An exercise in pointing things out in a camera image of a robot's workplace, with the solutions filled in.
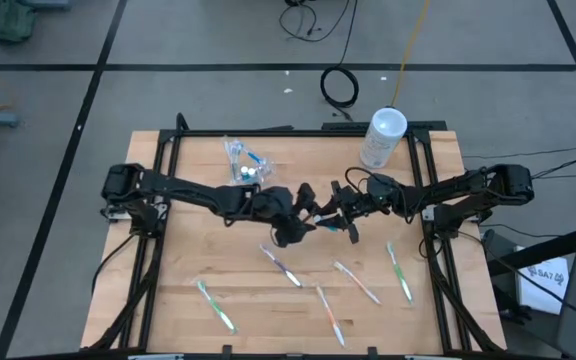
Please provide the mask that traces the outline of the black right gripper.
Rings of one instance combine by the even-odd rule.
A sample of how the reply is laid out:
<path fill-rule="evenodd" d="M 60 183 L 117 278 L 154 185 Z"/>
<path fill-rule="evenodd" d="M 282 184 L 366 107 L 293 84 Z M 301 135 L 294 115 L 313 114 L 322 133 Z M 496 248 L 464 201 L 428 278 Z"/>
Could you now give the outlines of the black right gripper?
<path fill-rule="evenodd" d="M 323 207 L 318 207 L 316 215 L 334 217 L 325 219 L 325 226 L 347 231 L 352 244 L 359 242 L 359 232 L 354 220 L 376 212 L 385 215 L 401 214 L 401 191 L 397 183 L 382 174 L 370 175 L 364 192 L 352 186 L 341 187 L 332 183 L 332 198 Z"/>

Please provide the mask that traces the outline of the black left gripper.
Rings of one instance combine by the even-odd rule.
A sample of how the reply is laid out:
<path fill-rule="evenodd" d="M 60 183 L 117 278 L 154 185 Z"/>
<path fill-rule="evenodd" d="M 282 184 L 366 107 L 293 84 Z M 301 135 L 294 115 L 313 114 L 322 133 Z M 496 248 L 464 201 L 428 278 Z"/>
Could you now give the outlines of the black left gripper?
<path fill-rule="evenodd" d="M 299 243 L 303 237 L 316 229 L 319 215 L 315 214 L 315 193 L 307 183 L 302 183 L 293 202 L 293 194 L 288 188 L 273 186 L 257 194 L 257 219 L 268 223 L 275 230 L 273 242 L 280 248 Z M 299 218 L 302 210 L 308 215 Z"/>

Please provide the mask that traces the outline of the orange toothbrush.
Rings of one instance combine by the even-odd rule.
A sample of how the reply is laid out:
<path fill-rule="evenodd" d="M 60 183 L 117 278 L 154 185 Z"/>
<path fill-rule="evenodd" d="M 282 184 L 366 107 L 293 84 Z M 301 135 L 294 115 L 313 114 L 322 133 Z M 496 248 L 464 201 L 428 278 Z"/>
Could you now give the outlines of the orange toothbrush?
<path fill-rule="evenodd" d="M 379 298 L 369 288 L 367 288 L 351 270 L 349 270 L 339 261 L 334 261 L 333 266 L 341 273 L 346 275 L 372 302 L 374 302 L 376 305 L 381 305 Z"/>
<path fill-rule="evenodd" d="M 324 293 L 323 288 L 319 285 L 316 285 L 315 289 L 317 291 L 319 298 L 321 299 L 321 301 L 323 303 L 324 309 L 326 311 L 327 317 L 328 317 L 329 322 L 332 326 L 332 329 L 333 329 L 333 332 L 335 334 L 337 341 L 339 342 L 339 344 L 342 348 L 345 348 L 346 342 L 345 342 L 344 335 L 342 333 L 342 330 L 341 330 L 341 327 L 340 327 L 338 321 L 334 317 L 334 314 L 333 314 L 332 309 L 331 309 L 331 307 L 327 301 L 327 298 L 326 298 L 326 295 Z"/>

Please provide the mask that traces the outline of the green toothbrush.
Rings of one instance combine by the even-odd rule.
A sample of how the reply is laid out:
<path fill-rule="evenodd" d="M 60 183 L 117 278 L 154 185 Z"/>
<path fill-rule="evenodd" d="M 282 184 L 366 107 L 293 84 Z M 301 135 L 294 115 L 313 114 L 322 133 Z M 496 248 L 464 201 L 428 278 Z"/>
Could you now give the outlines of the green toothbrush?
<path fill-rule="evenodd" d="M 205 299 L 208 301 L 208 303 L 210 304 L 212 309 L 215 311 L 217 316 L 221 319 L 221 321 L 224 323 L 224 325 L 228 328 L 228 330 L 230 331 L 230 334 L 231 335 L 236 334 L 238 331 L 237 327 L 232 322 L 232 320 L 228 317 L 228 315 L 222 310 L 222 308 L 217 303 L 217 301 L 209 294 L 205 282 L 202 280 L 199 280 L 197 282 L 197 288 L 202 293 L 202 295 L 205 297 Z"/>
<path fill-rule="evenodd" d="M 411 290 L 409 288 L 409 285 L 405 279 L 405 276 L 403 274 L 402 268 L 400 267 L 399 263 L 397 262 L 393 243 L 388 242 L 386 244 L 386 249 L 387 249 L 388 254 L 390 256 L 394 272 L 395 272 L 395 274 L 396 274 L 396 276 L 400 282 L 400 285 L 402 287 L 402 290 L 404 292 L 406 300 L 410 305 L 413 305 L 414 304 L 413 296 L 412 296 Z"/>

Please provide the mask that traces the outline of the clear plastic bag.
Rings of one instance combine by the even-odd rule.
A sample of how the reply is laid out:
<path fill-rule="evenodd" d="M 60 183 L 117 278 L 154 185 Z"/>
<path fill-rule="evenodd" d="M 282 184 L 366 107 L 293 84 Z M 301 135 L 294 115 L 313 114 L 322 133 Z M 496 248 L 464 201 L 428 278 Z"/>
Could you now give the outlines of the clear plastic bag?
<path fill-rule="evenodd" d="M 238 138 L 224 136 L 222 138 L 223 146 L 224 146 L 225 141 L 234 140 L 234 139 L 238 139 Z M 239 156 L 239 169 L 237 172 L 233 172 L 230 168 L 230 163 L 229 163 L 228 168 L 229 168 L 230 183 L 232 185 L 250 185 L 250 184 L 262 185 L 269 177 L 271 177 L 275 173 L 275 164 L 270 159 L 257 154 L 255 151 L 253 151 L 251 148 L 249 148 L 241 140 L 239 140 L 239 141 L 243 145 L 240 156 Z M 259 157 L 262 157 L 264 160 L 264 163 L 263 164 L 255 163 L 251 158 L 249 158 L 246 155 L 246 153 L 243 150 L 244 147 L 252 150 Z M 242 167 L 247 168 L 248 170 L 250 168 L 256 168 L 257 169 L 257 175 L 255 177 L 249 176 L 249 178 L 247 180 L 242 180 L 241 174 L 240 174 Z"/>

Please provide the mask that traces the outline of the white wipes canister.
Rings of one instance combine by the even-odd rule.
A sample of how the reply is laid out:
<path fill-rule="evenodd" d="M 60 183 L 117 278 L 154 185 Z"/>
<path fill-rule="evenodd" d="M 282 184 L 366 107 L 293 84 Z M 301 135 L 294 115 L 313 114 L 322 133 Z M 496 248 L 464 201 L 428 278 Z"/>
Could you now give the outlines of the white wipes canister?
<path fill-rule="evenodd" d="M 361 162 L 369 168 L 384 167 L 407 128 L 408 121 L 398 109 L 388 106 L 377 110 L 360 148 Z"/>

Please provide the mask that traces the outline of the black beam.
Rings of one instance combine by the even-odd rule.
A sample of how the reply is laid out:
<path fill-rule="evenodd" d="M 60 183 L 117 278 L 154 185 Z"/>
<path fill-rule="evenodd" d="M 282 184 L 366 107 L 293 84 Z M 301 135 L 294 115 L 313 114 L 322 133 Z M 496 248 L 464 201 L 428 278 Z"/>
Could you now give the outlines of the black beam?
<path fill-rule="evenodd" d="M 489 274 L 494 277 L 510 272 L 510 269 L 504 266 L 504 263 L 514 269 L 521 269 L 546 260 L 569 255 L 575 251 L 576 230 L 523 250 L 503 255 L 499 260 L 490 260 L 487 266 Z"/>

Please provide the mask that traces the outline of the white printed box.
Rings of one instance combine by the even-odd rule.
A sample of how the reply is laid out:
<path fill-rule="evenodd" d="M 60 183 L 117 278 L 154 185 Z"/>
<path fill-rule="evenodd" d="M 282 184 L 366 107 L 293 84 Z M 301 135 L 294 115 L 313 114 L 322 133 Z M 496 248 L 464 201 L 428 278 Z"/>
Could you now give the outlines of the white printed box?
<path fill-rule="evenodd" d="M 532 310 L 559 315 L 562 303 L 548 292 L 561 299 L 565 297 L 569 282 L 567 260 L 557 257 L 521 268 L 519 272 L 520 275 L 515 276 L 519 304 Z"/>

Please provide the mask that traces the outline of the green bag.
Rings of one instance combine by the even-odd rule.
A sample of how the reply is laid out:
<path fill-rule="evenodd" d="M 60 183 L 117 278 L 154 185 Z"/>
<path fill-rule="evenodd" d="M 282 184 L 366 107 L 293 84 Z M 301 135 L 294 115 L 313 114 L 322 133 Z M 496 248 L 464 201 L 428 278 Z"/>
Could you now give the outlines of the green bag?
<path fill-rule="evenodd" d="M 35 10 L 18 0 L 0 0 L 0 42 L 22 43 L 34 32 Z"/>

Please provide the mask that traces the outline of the black aluminium table frame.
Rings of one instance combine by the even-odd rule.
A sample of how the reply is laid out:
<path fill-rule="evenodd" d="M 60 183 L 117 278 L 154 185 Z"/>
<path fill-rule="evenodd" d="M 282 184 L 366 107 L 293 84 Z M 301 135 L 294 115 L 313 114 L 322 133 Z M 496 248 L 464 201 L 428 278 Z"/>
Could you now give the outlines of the black aluminium table frame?
<path fill-rule="evenodd" d="M 255 136 L 230 132 L 252 150 L 276 164 L 271 181 L 296 192 L 311 184 L 317 201 L 327 202 L 330 182 L 342 185 L 344 171 L 359 166 L 363 134 L 334 135 L 323 131 L 252 131 Z M 161 172 L 175 163 L 175 175 L 207 185 L 225 185 L 227 155 L 224 131 L 200 136 L 187 132 L 180 140 L 177 160 L 170 160 L 173 140 L 164 140 Z M 427 260 L 419 254 L 422 224 L 410 225 L 394 215 L 373 214 L 355 223 L 360 242 L 352 245 L 347 233 L 323 229 L 309 233 L 297 245 L 279 249 L 271 244 L 269 225 L 223 220 L 198 206 L 174 202 L 163 244 L 147 345 L 148 352 L 216 353 L 231 345 L 241 354 L 440 354 L 442 347 L 435 293 Z M 137 249 L 146 244 L 143 270 L 149 265 L 154 239 L 133 239 L 106 265 L 98 277 L 90 305 L 82 347 L 98 341 L 125 305 Z M 395 258 L 411 287 L 408 304 L 386 249 L 391 241 Z M 462 301 L 491 340 L 505 349 L 487 260 L 483 248 L 469 236 L 450 241 Z M 305 282 L 299 289 L 259 249 L 265 244 Z M 347 276 L 334 268 L 338 260 L 382 301 L 372 302 Z M 237 333 L 231 335 L 196 286 L 204 281 Z M 341 325 L 341 347 L 314 285 L 323 288 Z"/>

